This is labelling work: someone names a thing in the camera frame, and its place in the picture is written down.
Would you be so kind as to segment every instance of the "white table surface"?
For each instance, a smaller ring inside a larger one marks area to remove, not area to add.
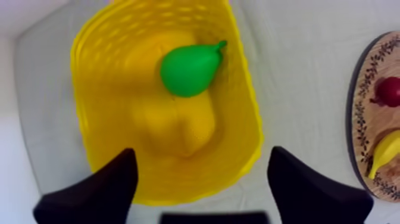
[[[361,188],[348,156],[345,111],[355,64],[378,35],[400,30],[398,0],[231,0],[263,120],[262,158],[236,185],[174,207],[134,204],[128,223],[156,223],[162,211],[266,210],[280,223],[266,169],[273,145],[316,171]],[[105,0],[72,1],[17,41],[21,123],[42,193],[90,175],[79,134],[69,52]],[[375,200],[366,224],[399,224],[400,204]]]

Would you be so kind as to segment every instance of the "pear stem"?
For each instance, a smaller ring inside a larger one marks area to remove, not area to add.
[[[228,41],[221,41],[215,46],[215,50],[219,51],[228,44]]]

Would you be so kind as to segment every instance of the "plastic basket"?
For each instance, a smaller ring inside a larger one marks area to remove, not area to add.
[[[227,40],[209,90],[170,95],[160,60],[175,47]],[[118,1],[85,24],[71,51],[80,130],[95,172],[134,148],[134,203],[191,202],[234,184],[261,155],[261,119],[228,0]]]

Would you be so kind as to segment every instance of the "white background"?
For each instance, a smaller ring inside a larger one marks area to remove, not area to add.
[[[67,0],[0,0],[0,223],[31,224],[39,190],[24,145],[14,83],[14,40]]]

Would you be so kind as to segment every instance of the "yellow toy fruit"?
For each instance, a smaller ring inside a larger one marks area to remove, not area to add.
[[[374,162],[368,177],[374,179],[378,169],[388,164],[397,153],[400,153],[400,130],[391,132],[378,143],[374,152]]]

